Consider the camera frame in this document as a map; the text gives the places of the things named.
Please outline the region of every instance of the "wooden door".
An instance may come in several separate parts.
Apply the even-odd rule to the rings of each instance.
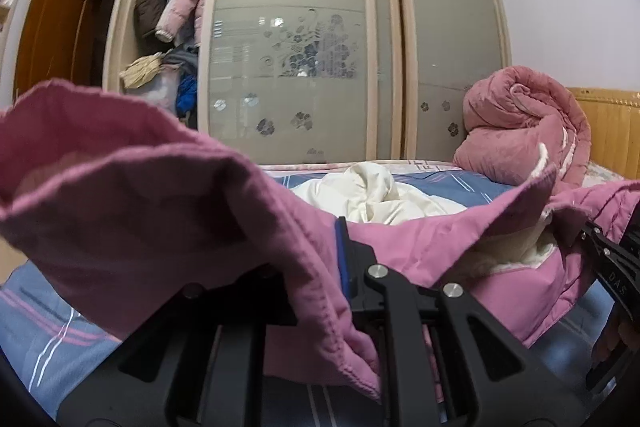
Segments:
[[[92,5],[92,0],[31,0],[18,47],[14,99],[50,78],[89,83]]]

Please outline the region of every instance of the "pink jacket sleeve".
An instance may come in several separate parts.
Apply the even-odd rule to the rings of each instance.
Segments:
[[[162,42],[174,40],[182,25],[195,9],[195,42],[200,44],[203,7],[204,0],[169,0],[156,25],[156,37]]]

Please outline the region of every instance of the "white fleece lining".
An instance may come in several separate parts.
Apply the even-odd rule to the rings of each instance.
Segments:
[[[542,142],[538,144],[538,152],[540,153],[540,158],[534,169],[531,171],[529,178],[537,178],[540,176],[542,171],[546,168],[546,164],[549,162],[549,153],[546,150],[546,145]]]
[[[540,144],[540,151],[539,164],[546,164],[548,155],[544,144]],[[306,181],[292,192],[316,208],[334,216],[346,216],[347,220],[356,223],[398,225],[417,217],[455,214],[465,208],[454,201],[427,196],[411,185],[398,183],[388,169],[370,162],[357,163],[345,172]],[[551,218],[551,213],[545,211],[533,227],[480,239],[451,268],[447,279],[449,274],[462,280],[517,268],[539,267],[557,246],[547,229]]]
[[[172,36],[169,32],[166,32],[164,30],[156,30],[156,39],[158,39],[161,42],[171,42],[172,40],[174,40],[175,36]]]
[[[483,237],[447,273],[447,280],[485,277],[518,268],[538,268],[558,243],[549,229],[552,214],[543,212],[536,225],[517,232]]]
[[[562,167],[558,171],[558,175],[560,176],[560,179],[564,178],[564,175],[566,174],[567,169],[571,165],[571,162],[574,161],[574,152],[575,152],[575,134],[574,134],[574,141],[571,143],[569,152],[564,157],[564,161],[562,162]]]

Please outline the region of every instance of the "metal screw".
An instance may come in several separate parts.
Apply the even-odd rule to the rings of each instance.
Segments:
[[[204,293],[204,288],[201,284],[190,282],[187,286],[182,288],[182,295],[187,299],[197,299]]]
[[[444,285],[444,288],[442,290],[444,291],[444,295],[446,295],[447,297],[451,297],[452,299],[460,297],[464,293],[462,286],[460,286],[460,284],[458,284],[457,282],[447,283],[446,285]]]
[[[375,279],[382,279],[389,274],[389,269],[383,264],[372,264],[367,269],[367,272]]]

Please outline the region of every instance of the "wooden headboard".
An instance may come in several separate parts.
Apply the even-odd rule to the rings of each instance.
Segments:
[[[26,263],[27,258],[15,248],[12,248],[0,237],[0,284],[7,280],[14,268]]]
[[[640,92],[570,87],[591,125],[591,160],[640,178]]]

